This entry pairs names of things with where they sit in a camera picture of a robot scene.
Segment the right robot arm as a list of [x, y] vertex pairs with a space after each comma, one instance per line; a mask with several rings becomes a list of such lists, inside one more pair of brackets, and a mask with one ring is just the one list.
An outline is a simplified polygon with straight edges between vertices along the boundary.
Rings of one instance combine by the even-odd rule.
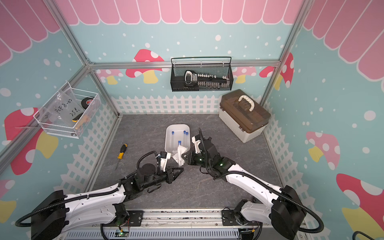
[[288, 240], [293, 240], [298, 232], [317, 234], [324, 230], [322, 219], [303, 205], [295, 189], [281, 188], [250, 174], [235, 161], [221, 156], [212, 139], [205, 138], [201, 131], [192, 140], [194, 150], [181, 155], [188, 165], [205, 168], [214, 180], [235, 185], [263, 204], [259, 207], [251, 201], [241, 201], [234, 209], [239, 224], [270, 224]]

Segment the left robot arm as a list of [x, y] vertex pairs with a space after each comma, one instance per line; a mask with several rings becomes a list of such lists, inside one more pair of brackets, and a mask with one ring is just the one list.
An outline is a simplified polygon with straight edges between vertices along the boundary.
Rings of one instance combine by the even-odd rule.
[[151, 193], [163, 183], [171, 184], [184, 171], [181, 167], [161, 168], [166, 153], [153, 152], [156, 165], [138, 162], [136, 170], [110, 187], [79, 194], [55, 191], [32, 212], [15, 222], [19, 228], [30, 228], [33, 240], [53, 240], [60, 234], [80, 227], [99, 225], [101, 228], [128, 226], [133, 220], [125, 204], [144, 191]]

